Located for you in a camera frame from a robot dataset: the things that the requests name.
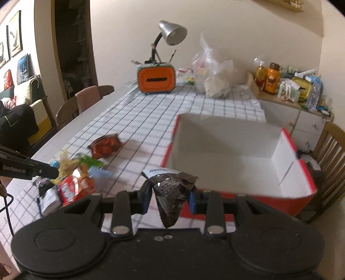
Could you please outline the clear water bottle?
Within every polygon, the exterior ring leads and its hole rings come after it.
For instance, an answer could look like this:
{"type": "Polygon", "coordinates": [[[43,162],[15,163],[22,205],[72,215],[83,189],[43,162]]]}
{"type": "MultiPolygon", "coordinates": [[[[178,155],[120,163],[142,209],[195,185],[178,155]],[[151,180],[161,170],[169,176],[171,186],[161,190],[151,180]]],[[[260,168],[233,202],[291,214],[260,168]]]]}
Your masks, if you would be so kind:
{"type": "Polygon", "coordinates": [[[315,77],[311,80],[312,88],[306,101],[306,107],[309,111],[315,111],[322,94],[322,81],[315,77]]]}

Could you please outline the wooden slatted chair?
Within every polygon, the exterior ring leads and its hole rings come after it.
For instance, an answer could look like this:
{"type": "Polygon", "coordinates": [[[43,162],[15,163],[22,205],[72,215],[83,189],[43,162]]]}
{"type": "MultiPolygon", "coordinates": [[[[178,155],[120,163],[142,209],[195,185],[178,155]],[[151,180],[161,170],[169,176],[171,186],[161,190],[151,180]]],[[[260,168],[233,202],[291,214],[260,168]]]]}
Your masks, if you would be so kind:
{"type": "Polygon", "coordinates": [[[313,151],[298,151],[316,185],[317,192],[297,218],[311,223],[344,196],[344,131],[325,124],[313,151]]]}

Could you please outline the orange teal tissue box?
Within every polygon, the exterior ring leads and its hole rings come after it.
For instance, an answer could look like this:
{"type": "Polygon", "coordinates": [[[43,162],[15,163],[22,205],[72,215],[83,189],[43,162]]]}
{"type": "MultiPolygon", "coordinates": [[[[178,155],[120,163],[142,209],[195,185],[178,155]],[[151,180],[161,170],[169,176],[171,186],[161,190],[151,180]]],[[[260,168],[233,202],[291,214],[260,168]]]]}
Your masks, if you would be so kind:
{"type": "Polygon", "coordinates": [[[142,93],[169,93],[176,87],[176,70],[169,63],[141,64],[137,83],[142,93]]]}

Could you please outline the pale yellow snack packet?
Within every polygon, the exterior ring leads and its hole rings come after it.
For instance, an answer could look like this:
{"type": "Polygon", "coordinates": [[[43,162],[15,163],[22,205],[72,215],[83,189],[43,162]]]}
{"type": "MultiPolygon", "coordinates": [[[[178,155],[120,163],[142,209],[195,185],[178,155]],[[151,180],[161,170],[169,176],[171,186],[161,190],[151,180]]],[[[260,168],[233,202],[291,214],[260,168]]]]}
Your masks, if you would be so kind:
{"type": "Polygon", "coordinates": [[[50,166],[58,168],[59,175],[56,179],[50,181],[54,185],[59,185],[68,175],[78,167],[80,160],[78,158],[69,158],[68,150],[62,150],[58,156],[50,163],[50,166]]]}

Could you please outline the checkered white tablecloth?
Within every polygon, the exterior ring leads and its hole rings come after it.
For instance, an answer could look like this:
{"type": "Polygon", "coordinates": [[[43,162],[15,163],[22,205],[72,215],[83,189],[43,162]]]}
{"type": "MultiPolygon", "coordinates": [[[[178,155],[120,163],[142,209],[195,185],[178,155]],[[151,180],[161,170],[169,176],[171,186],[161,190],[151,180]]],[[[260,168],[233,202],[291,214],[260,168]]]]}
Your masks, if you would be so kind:
{"type": "Polygon", "coordinates": [[[69,157],[88,155],[93,140],[117,134],[123,147],[104,160],[111,176],[99,193],[113,197],[123,190],[138,190],[144,183],[141,172],[161,165],[176,119],[183,113],[266,120],[259,100],[244,85],[234,85],[227,99],[208,98],[185,83],[177,85],[169,94],[145,95],[136,86],[125,86],[73,119],[33,158],[51,163],[63,151],[69,157]]]}

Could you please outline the green snack packet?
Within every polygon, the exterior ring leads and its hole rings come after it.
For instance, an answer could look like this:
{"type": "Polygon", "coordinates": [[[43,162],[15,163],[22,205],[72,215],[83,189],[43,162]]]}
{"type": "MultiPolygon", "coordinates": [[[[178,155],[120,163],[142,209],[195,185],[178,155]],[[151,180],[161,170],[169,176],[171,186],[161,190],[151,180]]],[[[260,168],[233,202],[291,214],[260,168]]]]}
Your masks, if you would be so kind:
{"type": "Polygon", "coordinates": [[[82,153],[76,154],[74,159],[77,159],[79,161],[79,165],[86,165],[88,168],[91,168],[93,166],[102,169],[105,165],[102,161],[94,159],[93,157],[82,153]]]}

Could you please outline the wooden chair with pink cushion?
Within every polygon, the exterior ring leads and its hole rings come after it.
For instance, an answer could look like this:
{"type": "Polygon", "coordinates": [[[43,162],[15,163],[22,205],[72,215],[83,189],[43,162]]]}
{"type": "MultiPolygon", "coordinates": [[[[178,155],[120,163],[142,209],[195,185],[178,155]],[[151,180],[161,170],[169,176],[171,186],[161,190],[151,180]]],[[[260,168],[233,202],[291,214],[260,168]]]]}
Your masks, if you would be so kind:
{"type": "Polygon", "coordinates": [[[112,85],[90,86],[82,89],[60,107],[56,114],[57,125],[59,127],[66,125],[114,90],[112,85]]]}

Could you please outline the amber plastic bottle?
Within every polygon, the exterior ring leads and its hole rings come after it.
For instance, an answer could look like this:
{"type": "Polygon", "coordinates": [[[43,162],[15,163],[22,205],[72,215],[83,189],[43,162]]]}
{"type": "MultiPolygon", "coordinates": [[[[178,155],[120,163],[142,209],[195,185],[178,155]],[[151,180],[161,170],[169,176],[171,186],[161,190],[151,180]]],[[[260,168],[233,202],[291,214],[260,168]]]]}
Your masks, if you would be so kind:
{"type": "Polygon", "coordinates": [[[262,60],[259,61],[259,64],[256,69],[254,81],[260,90],[263,90],[263,87],[265,85],[267,71],[268,71],[268,68],[265,66],[265,62],[262,60]]]}

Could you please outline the silver desk lamp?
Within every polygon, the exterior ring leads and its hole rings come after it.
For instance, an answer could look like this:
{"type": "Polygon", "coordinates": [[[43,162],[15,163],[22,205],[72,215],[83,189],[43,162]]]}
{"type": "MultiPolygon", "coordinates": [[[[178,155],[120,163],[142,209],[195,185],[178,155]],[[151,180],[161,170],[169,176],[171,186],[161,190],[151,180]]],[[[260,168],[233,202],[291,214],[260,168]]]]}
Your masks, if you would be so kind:
{"type": "Polygon", "coordinates": [[[161,20],[158,23],[158,27],[160,32],[155,38],[154,43],[151,45],[151,57],[145,61],[146,64],[155,64],[157,62],[156,58],[158,58],[158,61],[161,62],[161,59],[157,54],[157,46],[161,39],[164,39],[168,45],[175,46],[179,45],[187,37],[187,29],[184,26],[176,23],[161,20]]]}

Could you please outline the clear plastic bag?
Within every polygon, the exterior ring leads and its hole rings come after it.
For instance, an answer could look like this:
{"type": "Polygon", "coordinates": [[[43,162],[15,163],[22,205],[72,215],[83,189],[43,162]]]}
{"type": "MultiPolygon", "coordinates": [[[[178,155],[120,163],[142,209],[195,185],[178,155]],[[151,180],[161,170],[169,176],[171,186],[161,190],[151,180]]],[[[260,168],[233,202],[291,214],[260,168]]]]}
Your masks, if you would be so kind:
{"type": "Polygon", "coordinates": [[[200,34],[200,46],[202,50],[192,59],[192,70],[196,91],[205,94],[212,99],[227,98],[236,71],[232,60],[219,62],[218,53],[211,48],[204,34],[200,34]]]}

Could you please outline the black jacket on chair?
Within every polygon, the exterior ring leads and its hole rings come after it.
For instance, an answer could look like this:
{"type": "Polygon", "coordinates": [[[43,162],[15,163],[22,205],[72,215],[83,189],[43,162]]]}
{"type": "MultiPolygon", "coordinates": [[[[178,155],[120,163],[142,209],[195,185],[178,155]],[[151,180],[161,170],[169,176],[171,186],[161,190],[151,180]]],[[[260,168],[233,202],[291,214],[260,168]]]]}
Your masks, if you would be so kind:
{"type": "Polygon", "coordinates": [[[33,109],[27,105],[7,109],[1,102],[1,145],[27,155],[29,138],[39,131],[33,109]]]}

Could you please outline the dark crinkled snack packet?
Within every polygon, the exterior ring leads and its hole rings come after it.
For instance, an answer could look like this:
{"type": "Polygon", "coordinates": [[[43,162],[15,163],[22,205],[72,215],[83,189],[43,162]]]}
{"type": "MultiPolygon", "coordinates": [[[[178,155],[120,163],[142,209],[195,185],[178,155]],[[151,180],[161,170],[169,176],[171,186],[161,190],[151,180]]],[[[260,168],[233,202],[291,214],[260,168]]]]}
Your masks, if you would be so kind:
{"type": "Polygon", "coordinates": [[[176,224],[184,202],[195,187],[198,177],[163,167],[146,169],[141,174],[153,187],[163,226],[172,227],[176,224]]]}

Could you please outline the red white cardboard box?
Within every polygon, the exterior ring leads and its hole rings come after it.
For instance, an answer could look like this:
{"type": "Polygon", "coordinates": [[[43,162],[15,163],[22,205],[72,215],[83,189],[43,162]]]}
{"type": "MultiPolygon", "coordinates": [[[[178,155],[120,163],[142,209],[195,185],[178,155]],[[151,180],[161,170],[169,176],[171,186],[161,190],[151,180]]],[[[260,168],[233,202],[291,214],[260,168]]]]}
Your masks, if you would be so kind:
{"type": "Polygon", "coordinates": [[[269,123],[180,114],[161,165],[198,177],[200,190],[247,194],[291,216],[317,193],[287,130],[269,123]]]}

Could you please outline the red cartoon snack bag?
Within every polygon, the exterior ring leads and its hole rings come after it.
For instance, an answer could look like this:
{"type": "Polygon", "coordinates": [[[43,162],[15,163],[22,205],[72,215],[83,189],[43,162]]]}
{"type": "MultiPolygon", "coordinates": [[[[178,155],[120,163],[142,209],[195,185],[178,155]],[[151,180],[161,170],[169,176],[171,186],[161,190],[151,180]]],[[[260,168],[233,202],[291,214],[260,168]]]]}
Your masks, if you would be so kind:
{"type": "Polygon", "coordinates": [[[88,166],[82,164],[60,184],[62,205],[65,207],[95,192],[94,179],[88,174],[88,166]]]}

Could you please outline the light blue snack packet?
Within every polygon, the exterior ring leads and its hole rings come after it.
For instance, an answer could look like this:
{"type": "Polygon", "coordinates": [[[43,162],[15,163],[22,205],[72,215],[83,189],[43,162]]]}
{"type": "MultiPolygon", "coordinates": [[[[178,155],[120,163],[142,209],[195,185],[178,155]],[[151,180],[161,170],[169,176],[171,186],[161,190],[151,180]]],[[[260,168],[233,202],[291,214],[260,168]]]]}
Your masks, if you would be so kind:
{"type": "Polygon", "coordinates": [[[91,166],[88,170],[88,175],[94,180],[94,188],[96,192],[102,191],[108,184],[108,179],[112,173],[103,168],[91,166]]]}

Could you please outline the white small snack packet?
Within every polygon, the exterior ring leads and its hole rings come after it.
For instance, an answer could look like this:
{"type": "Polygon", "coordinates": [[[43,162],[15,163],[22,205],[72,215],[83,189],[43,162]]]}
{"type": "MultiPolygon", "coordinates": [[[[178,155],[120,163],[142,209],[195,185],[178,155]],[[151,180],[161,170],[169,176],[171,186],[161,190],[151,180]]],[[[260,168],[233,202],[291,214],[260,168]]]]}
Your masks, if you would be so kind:
{"type": "Polygon", "coordinates": [[[54,185],[49,189],[39,187],[38,190],[37,203],[41,217],[47,216],[61,207],[62,201],[57,186],[54,185]]]}

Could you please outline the brown foil snack packet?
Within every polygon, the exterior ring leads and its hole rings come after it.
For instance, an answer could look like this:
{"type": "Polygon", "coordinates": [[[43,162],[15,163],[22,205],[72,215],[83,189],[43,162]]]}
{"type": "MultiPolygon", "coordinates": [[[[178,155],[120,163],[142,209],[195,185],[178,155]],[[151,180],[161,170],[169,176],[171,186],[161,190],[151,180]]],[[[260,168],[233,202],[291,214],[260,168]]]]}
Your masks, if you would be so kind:
{"type": "Polygon", "coordinates": [[[106,158],[114,155],[123,147],[117,134],[108,134],[97,138],[88,145],[94,159],[106,158]]]}

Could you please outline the white sideboard cabinet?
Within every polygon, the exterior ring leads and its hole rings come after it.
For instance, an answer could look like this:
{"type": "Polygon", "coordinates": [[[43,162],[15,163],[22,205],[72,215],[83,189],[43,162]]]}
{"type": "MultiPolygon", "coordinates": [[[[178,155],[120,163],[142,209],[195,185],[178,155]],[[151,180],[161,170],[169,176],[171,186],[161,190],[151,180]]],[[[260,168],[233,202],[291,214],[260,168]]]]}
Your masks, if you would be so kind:
{"type": "Polygon", "coordinates": [[[275,95],[260,91],[250,72],[247,74],[247,86],[259,100],[266,120],[285,128],[300,150],[314,150],[325,123],[334,119],[334,115],[325,116],[318,111],[307,111],[298,103],[282,101],[275,95]]]}

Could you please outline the framed wall picture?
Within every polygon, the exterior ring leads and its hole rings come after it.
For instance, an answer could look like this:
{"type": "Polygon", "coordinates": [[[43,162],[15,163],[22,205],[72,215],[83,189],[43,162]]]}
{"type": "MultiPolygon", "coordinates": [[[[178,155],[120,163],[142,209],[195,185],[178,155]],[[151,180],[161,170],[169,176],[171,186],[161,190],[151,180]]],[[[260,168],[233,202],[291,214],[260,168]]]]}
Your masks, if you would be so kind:
{"type": "Polygon", "coordinates": [[[22,50],[21,10],[8,23],[8,45],[11,58],[22,50]]]}

